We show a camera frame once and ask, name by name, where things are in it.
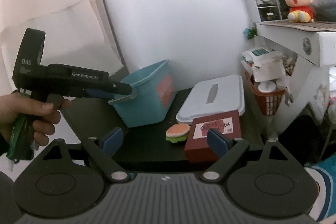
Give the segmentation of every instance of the drawer knob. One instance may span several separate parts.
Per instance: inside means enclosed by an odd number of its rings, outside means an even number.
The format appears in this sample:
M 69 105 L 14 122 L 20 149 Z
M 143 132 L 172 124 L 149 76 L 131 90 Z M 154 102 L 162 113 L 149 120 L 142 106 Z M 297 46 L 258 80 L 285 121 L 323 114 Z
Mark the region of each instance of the drawer knob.
M 303 39 L 303 50 L 307 55 L 311 55 L 311 42 L 310 40 L 306 37 Z

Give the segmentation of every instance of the orange basket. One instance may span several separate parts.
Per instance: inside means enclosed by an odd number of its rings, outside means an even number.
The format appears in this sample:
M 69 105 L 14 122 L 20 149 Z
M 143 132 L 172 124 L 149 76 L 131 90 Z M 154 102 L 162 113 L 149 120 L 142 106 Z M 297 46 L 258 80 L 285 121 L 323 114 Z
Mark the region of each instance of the orange basket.
M 264 116 L 275 115 L 281 103 L 282 97 L 285 93 L 285 90 L 277 90 L 270 93 L 260 92 L 254 86 L 254 77 L 250 77 L 247 71 L 245 71 L 245 76 L 247 81 L 249 82 L 250 88 L 254 93 L 254 97 L 257 100 L 261 113 Z

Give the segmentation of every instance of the cartoon figurine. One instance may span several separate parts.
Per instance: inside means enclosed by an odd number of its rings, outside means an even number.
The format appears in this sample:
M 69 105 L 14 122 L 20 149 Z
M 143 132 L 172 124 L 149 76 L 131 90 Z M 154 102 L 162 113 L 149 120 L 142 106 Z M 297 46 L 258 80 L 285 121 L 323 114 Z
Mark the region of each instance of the cartoon figurine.
M 309 5 L 313 0 L 285 0 L 290 7 L 288 20 L 291 22 L 314 22 L 314 11 Z

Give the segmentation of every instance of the red shirt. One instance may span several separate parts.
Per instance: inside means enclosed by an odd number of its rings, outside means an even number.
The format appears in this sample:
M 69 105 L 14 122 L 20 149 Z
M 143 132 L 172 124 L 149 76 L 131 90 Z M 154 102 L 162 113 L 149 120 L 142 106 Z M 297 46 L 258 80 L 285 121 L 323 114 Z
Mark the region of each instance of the red shirt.
M 311 19 L 314 19 L 314 10 L 312 7 L 309 6 L 299 6 L 299 7 L 292 7 L 291 9 L 289 9 L 289 12 L 294 12 L 294 11 L 304 11 L 306 13 L 308 13 L 311 16 Z

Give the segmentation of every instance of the gray ribbed surface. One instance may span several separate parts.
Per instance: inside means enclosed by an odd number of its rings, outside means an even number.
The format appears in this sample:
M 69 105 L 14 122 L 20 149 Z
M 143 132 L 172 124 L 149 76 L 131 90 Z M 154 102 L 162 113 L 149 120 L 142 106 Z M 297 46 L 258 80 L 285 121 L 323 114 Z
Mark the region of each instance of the gray ribbed surface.
M 313 224 L 308 216 L 285 221 L 252 217 L 236 208 L 218 185 L 193 174 L 138 174 L 127 184 L 111 186 L 104 200 L 77 217 L 42 220 L 23 216 L 16 224 Z

